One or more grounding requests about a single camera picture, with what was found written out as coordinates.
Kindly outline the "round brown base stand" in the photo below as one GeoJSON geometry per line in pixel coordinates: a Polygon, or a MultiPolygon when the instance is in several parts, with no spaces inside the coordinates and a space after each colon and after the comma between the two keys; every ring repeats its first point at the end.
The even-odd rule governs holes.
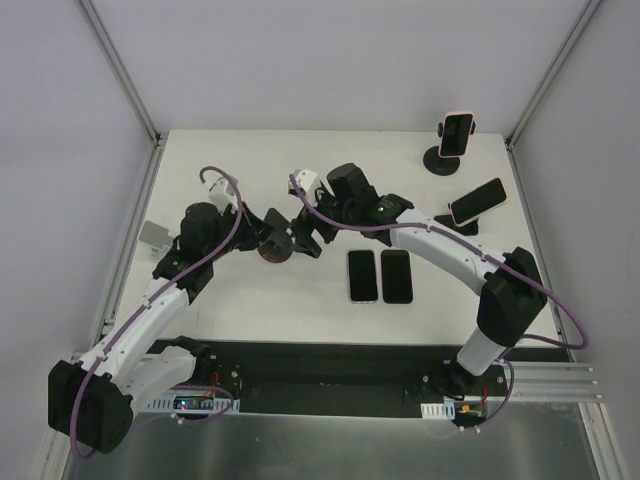
{"type": "Polygon", "coordinates": [[[290,222],[275,208],[267,211],[264,221],[273,231],[258,247],[258,254],[262,259],[274,264],[287,261],[293,254],[294,246],[290,222]]]}

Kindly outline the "black phone white case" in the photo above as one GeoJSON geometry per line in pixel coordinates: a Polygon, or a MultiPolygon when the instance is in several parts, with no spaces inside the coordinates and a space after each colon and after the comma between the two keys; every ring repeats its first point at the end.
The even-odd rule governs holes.
{"type": "Polygon", "coordinates": [[[371,250],[351,250],[347,254],[348,291],[353,303],[378,301],[375,255],[371,250]]]}

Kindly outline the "white phone stand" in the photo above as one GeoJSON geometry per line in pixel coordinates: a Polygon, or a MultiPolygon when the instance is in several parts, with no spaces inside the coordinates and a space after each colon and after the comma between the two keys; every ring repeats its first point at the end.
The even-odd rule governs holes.
{"type": "Polygon", "coordinates": [[[138,235],[138,241],[152,259],[159,260],[172,247],[174,236],[168,228],[145,220],[138,235]]]}

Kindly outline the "black square base stand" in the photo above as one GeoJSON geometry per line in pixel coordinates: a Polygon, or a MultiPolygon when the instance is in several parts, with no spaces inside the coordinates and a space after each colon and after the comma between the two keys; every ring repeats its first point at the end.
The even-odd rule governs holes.
{"type": "Polygon", "coordinates": [[[447,228],[450,228],[451,230],[464,235],[466,237],[474,237],[477,236],[479,234],[479,220],[475,219],[473,221],[470,221],[469,223],[465,224],[465,225],[457,225],[454,222],[453,216],[451,214],[451,211],[448,211],[447,213],[443,213],[443,214],[439,214],[436,215],[434,217],[434,220],[437,221],[438,223],[446,226],[447,228]]]}

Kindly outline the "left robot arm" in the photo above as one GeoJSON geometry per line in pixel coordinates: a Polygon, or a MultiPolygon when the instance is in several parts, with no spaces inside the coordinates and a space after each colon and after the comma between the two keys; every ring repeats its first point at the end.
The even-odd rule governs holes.
{"type": "Polygon", "coordinates": [[[216,260],[258,249],[273,231],[244,203],[186,209],[178,236],[124,323],[79,360],[61,360],[49,373],[48,424],[68,436],[77,458],[113,451],[139,411],[173,386],[218,390],[212,352],[199,341],[180,336],[153,360],[142,358],[213,279],[216,260]]]}

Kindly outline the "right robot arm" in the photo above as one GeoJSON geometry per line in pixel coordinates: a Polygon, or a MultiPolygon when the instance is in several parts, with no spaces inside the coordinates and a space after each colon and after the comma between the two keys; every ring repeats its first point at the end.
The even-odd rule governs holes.
{"type": "Polygon", "coordinates": [[[445,397],[460,400],[481,388],[489,367],[518,343],[547,305],[531,252],[483,246],[396,194],[378,195],[353,163],[335,168],[325,180],[297,170],[288,178],[288,191],[303,204],[291,224],[294,238],[311,256],[319,255],[314,232],[331,243],[338,232],[353,231],[428,261],[478,296],[473,333],[429,376],[431,387],[445,397]]]}

